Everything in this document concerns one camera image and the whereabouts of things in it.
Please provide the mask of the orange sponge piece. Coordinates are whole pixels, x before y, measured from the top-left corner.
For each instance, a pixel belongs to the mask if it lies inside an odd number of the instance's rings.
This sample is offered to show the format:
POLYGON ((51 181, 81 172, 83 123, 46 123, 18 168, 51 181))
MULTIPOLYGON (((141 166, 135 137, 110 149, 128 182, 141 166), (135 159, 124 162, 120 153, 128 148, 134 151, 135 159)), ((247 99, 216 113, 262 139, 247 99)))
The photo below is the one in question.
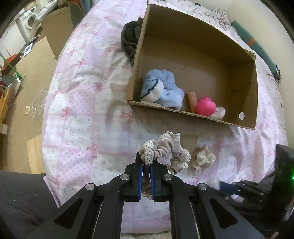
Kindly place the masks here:
POLYGON ((195 92, 188 92, 186 93, 188 103, 189 103, 189 109, 192 113, 196 113, 196 107, 198 104, 198 99, 195 92))

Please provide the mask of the white sock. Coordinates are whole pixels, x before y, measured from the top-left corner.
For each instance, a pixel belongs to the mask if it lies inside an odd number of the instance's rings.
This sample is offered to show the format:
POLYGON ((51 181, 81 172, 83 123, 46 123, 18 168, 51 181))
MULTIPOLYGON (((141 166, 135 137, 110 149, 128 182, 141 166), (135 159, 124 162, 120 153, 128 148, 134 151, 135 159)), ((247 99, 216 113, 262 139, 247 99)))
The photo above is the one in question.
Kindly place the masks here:
POLYGON ((212 118, 217 120, 222 120, 225 116, 226 110, 224 107, 217 107, 214 114, 211 115, 212 118))

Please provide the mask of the cream lace scrunchie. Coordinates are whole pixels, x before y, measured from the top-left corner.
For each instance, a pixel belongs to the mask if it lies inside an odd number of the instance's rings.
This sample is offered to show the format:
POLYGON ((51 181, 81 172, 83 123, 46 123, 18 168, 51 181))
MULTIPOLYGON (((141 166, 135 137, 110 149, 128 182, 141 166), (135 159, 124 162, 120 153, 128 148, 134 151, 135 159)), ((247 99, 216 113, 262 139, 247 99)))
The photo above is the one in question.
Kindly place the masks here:
POLYGON ((202 147, 196 148, 192 156, 192 166, 194 174, 198 174, 209 168, 216 161, 214 152, 205 144, 202 147))

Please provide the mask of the light blue fluffy sock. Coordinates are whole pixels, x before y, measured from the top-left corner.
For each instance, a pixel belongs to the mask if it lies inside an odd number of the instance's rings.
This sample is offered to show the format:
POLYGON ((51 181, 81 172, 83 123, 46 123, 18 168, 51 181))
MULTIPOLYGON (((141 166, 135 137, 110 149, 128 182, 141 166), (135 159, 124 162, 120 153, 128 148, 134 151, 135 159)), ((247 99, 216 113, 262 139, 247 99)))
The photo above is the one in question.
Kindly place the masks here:
POLYGON ((167 70, 150 70, 144 78, 140 100, 167 108, 181 109, 184 91, 177 87, 174 74, 167 70))

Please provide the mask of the pink patterned quilt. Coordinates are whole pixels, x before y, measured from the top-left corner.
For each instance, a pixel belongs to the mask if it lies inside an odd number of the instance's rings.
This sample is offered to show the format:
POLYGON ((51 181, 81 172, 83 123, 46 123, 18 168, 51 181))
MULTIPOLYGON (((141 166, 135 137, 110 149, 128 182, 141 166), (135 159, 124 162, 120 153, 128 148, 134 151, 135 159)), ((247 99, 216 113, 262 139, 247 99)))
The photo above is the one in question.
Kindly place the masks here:
POLYGON ((216 161, 195 174, 196 185, 216 177, 259 182, 273 170, 277 144, 288 142, 283 100, 266 63, 257 58, 258 116, 254 130, 206 119, 131 107, 131 66, 121 49, 123 26, 146 10, 146 1, 97 1, 65 44, 51 81, 43 117, 45 182, 57 206, 87 183, 101 185, 133 163, 139 147, 170 131, 208 146, 216 161))

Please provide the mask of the beige lace scrunchie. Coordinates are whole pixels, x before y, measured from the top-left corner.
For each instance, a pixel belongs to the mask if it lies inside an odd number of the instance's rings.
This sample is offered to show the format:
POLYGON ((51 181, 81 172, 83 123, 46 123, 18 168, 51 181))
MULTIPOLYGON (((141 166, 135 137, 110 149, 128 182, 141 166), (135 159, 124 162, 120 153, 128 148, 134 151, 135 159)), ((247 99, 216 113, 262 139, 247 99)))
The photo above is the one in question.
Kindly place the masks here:
POLYGON ((158 140, 151 139, 143 143, 139 149, 141 160, 143 161, 143 178, 141 195, 152 199, 150 166, 156 159, 170 158, 170 163, 166 165, 170 174, 176 175, 182 170, 188 169, 191 155, 187 149, 180 144, 180 133, 170 131, 162 134, 158 140))

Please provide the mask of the teal bolster pillow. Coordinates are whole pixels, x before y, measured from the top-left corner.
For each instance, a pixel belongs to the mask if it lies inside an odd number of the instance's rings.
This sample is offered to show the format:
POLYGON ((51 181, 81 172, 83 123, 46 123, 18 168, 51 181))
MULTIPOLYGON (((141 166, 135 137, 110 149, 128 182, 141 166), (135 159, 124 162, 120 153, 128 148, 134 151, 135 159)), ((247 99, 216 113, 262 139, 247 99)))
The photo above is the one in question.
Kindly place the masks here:
POLYGON ((254 39, 254 37, 236 20, 232 21, 231 25, 235 28, 238 35, 241 39, 251 48, 253 49, 267 64, 270 69, 275 81, 277 83, 281 80, 281 71, 278 68, 277 64, 273 62, 269 54, 265 51, 265 49, 254 39))

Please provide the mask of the grey trouser leg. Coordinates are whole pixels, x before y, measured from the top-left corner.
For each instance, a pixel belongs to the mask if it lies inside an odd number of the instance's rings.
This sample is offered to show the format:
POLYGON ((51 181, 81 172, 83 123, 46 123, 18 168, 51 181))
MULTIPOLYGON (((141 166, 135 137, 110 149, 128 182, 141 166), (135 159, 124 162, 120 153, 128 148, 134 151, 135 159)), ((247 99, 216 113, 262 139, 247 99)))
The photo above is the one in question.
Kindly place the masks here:
POLYGON ((26 238, 57 210, 44 177, 1 171, 1 238, 26 238))

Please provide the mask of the white washing machine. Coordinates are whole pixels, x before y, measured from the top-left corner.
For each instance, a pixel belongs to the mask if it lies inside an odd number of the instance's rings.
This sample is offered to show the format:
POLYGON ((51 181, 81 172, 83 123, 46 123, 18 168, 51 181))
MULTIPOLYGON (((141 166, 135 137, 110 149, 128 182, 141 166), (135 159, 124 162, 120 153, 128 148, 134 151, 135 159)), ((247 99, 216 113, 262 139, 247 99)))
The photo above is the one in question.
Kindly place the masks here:
POLYGON ((19 13, 19 17, 16 19, 16 24, 20 30, 20 34, 24 40, 30 41, 39 28, 38 24, 35 23, 35 19, 38 15, 37 5, 33 6, 28 10, 22 9, 19 13))

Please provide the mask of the brown cardboard box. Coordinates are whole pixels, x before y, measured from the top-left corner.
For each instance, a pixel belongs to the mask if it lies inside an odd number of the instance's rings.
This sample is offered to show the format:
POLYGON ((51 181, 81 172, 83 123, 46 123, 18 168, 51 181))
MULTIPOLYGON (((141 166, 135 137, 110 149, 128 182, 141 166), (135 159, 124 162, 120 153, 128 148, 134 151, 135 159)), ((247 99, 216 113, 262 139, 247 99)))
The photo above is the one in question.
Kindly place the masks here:
POLYGON ((127 100, 130 105, 161 109, 140 100, 144 75, 168 70, 184 92, 209 97, 224 107, 223 124, 256 126, 258 81, 255 54, 194 16, 149 3, 136 48, 127 100))

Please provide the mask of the black bag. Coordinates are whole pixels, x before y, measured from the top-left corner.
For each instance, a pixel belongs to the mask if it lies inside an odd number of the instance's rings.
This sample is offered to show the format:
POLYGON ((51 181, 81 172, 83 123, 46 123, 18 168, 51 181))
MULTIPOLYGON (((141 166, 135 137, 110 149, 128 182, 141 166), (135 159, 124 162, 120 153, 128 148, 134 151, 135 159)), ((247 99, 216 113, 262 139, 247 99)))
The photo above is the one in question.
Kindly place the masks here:
POLYGON ((134 65, 136 48, 143 25, 143 18, 139 17, 136 21, 128 22, 124 25, 121 32, 121 47, 129 59, 131 66, 134 65))

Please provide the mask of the clear plastic bag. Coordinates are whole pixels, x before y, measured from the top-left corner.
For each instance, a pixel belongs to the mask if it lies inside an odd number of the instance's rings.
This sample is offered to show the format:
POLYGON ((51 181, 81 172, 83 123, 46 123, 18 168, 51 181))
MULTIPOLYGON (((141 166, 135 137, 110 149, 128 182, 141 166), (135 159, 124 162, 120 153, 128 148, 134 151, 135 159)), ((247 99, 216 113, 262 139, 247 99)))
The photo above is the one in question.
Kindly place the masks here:
POLYGON ((42 120, 47 94, 48 94, 48 88, 41 89, 36 95, 36 97, 34 98, 34 100, 31 102, 31 104, 29 105, 30 106, 29 115, 33 122, 37 120, 42 120))

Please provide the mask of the brown wooden cabinet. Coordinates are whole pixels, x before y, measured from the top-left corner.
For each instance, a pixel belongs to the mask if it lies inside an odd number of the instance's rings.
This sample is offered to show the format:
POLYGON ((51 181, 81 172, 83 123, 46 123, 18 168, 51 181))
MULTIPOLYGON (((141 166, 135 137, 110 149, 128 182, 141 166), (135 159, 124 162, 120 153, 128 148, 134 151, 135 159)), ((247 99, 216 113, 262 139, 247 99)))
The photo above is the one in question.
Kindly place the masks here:
POLYGON ((41 26, 55 59, 58 59, 73 32, 69 7, 60 8, 46 15, 41 21, 41 26))

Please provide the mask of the pink rubber duck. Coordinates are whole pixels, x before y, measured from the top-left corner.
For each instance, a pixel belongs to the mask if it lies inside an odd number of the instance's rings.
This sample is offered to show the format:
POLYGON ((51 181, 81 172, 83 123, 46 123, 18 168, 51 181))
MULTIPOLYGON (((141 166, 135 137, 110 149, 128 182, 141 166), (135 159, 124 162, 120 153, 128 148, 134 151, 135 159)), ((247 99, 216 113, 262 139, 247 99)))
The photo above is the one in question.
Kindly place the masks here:
POLYGON ((196 113, 206 117, 210 117, 216 112, 216 104, 209 98, 201 98, 196 106, 196 113))

